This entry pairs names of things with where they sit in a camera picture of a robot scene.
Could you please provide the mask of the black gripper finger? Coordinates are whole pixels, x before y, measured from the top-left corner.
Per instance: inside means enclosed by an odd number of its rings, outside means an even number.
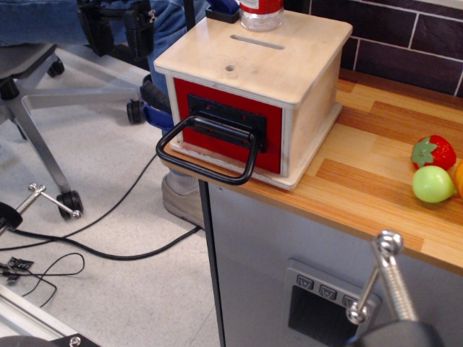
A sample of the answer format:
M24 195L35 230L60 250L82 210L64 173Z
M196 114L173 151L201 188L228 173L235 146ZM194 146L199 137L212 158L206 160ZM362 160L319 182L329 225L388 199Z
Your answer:
M94 14L80 14L80 21L89 46L98 56L114 50L114 37L109 21Z
M135 61L146 58L154 49L155 12L131 10L124 15L127 43Z

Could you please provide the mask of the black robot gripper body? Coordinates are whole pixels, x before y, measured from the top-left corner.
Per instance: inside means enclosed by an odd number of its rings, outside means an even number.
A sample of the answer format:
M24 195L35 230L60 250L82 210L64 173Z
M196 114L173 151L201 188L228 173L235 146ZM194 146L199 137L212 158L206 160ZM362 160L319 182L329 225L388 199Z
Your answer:
M156 11L149 1L77 1L79 16L88 22L101 20L154 22Z

